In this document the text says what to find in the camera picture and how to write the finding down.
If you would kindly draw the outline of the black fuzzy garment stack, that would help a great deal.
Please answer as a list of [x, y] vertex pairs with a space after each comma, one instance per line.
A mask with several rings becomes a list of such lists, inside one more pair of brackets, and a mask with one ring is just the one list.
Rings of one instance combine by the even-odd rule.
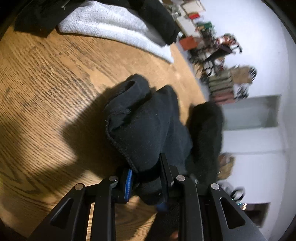
[[208, 187], [217, 181], [223, 128], [220, 106], [208, 101], [192, 107], [187, 127], [192, 149], [186, 160], [186, 169], [198, 181], [198, 194], [204, 195]]

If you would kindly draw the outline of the orange paper bag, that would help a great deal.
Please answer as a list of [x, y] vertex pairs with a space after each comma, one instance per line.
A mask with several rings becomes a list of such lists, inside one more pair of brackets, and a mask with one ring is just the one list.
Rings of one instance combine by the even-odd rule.
[[195, 49], [198, 46], [198, 42], [192, 36], [185, 37], [179, 40], [180, 46], [184, 51]]

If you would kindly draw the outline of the white low cabinet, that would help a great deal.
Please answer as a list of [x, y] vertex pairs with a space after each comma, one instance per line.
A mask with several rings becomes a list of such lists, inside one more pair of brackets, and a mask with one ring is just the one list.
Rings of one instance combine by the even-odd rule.
[[176, 18], [176, 23], [178, 24], [179, 28], [181, 29], [182, 33], [186, 37], [194, 37], [194, 38], [201, 38], [201, 33], [197, 30], [196, 25], [190, 20], [183, 16], [179, 16]]

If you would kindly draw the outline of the white knitted sweater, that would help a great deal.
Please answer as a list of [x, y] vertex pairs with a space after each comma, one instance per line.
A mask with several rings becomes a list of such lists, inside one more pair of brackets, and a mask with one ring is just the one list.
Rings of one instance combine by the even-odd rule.
[[78, 34], [110, 39], [137, 47], [169, 63], [171, 50], [159, 32], [135, 11], [121, 6], [85, 1], [68, 15], [58, 29], [64, 34]]

